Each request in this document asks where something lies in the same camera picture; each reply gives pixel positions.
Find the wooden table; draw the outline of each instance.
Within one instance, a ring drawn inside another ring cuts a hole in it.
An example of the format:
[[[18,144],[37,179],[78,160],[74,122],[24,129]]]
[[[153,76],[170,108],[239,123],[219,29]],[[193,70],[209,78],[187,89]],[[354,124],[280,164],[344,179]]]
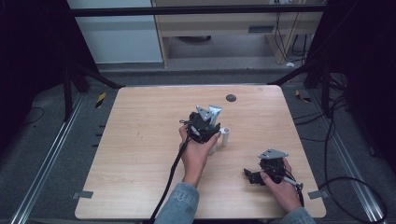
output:
[[[226,96],[236,96],[228,102]],[[198,190],[196,218],[272,218],[285,214],[267,187],[250,185],[243,169],[260,171],[258,155],[269,147],[289,153],[294,177],[304,183],[305,207],[324,217],[301,141],[278,86],[173,86],[120,89],[80,198],[81,219],[148,219],[163,195],[181,138],[180,119],[200,105],[222,106],[218,122],[230,128],[228,145],[210,155]],[[184,174],[177,167],[171,190]]]

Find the sleeve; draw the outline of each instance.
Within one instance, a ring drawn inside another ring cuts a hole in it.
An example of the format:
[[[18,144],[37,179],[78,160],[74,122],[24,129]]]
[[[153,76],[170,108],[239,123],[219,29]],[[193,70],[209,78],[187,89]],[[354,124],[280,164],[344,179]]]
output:
[[[157,216],[155,224],[192,223],[198,202],[199,193],[195,187],[184,182],[178,183]]]
[[[280,224],[316,224],[305,208],[297,208],[285,215]]]

